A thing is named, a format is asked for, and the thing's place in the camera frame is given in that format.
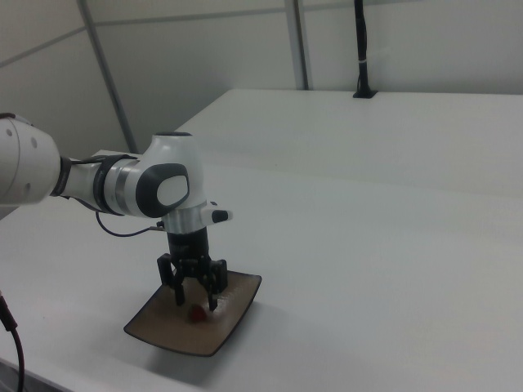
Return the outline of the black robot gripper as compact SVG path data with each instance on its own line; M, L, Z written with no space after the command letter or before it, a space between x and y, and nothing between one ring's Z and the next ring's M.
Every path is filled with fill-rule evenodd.
M201 278L200 284L208 295L208 308L213 312L228 286L228 269L226 260L211 259L207 230L189 234L168 233L168 247L170 254L164 253L157 260L162 285L174 291L177 305L183 305L186 301L184 279Z

